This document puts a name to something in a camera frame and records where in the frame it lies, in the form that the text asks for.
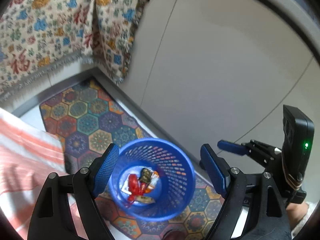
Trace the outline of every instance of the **patterned fabric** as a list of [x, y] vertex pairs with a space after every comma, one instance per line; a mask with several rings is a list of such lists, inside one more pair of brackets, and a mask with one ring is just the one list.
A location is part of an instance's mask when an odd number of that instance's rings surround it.
[[[122, 82], [145, 2], [12, 0], [0, 19], [0, 102], [78, 58], [104, 68], [115, 83]], [[80, 96], [89, 103], [92, 93], [66, 91], [62, 102], [68, 105]]]
[[[95, 80], [81, 82], [66, 91], [67, 94], [79, 92], [80, 97], [73, 96], [76, 99], [69, 105], [65, 104], [68, 114], [64, 117], [58, 121], [51, 117], [51, 111], [63, 103], [64, 97], [61, 95], [50, 98], [41, 104], [40, 109], [46, 130], [57, 131], [56, 135], [65, 144], [66, 170], [69, 173], [89, 166], [112, 142], [121, 147], [136, 138], [151, 137]], [[81, 97], [87, 94], [94, 97]], [[108, 190], [99, 195], [96, 203], [102, 217], [131, 239], [160, 240], [169, 230], [177, 229], [185, 234], [186, 239], [200, 240], [207, 235], [220, 211], [220, 198], [213, 187], [196, 176], [196, 189], [190, 204], [169, 221], [136, 220], [116, 206]]]

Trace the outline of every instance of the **striped fabric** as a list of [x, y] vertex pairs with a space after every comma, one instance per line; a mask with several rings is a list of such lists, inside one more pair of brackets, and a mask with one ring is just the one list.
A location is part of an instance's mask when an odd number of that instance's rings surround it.
[[[23, 239], [50, 172], [66, 175], [58, 138], [0, 108], [0, 207]], [[69, 202], [78, 235], [87, 239], [75, 200]]]

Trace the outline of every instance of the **patterned floor mat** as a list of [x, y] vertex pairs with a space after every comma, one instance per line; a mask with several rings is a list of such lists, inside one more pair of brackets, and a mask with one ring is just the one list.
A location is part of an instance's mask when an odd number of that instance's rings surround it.
[[[55, 95], [40, 105], [47, 132], [63, 144], [68, 173], [88, 167], [112, 142], [119, 147], [137, 138], [151, 137], [94, 79], [88, 79]], [[120, 210], [108, 190], [96, 199], [104, 219], [131, 239], [160, 240], [171, 229], [179, 229], [186, 240], [204, 238], [220, 208], [220, 195], [196, 177], [196, 189], [187, 208], [163, 222], [136, 220]]]

